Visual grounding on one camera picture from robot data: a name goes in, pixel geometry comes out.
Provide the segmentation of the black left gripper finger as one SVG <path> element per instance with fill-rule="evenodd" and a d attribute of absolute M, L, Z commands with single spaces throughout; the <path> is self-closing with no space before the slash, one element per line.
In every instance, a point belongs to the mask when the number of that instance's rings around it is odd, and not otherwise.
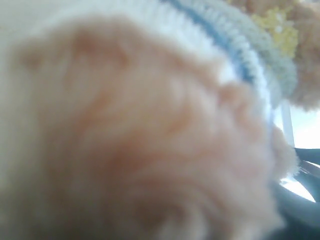
<path fill-rule="evenodd" d="M 271 240 L 318 240 L 320 238 L 320 150 L 295 149 L 297 175 L 283 179 L 275 190 L 285 227 Z"/>

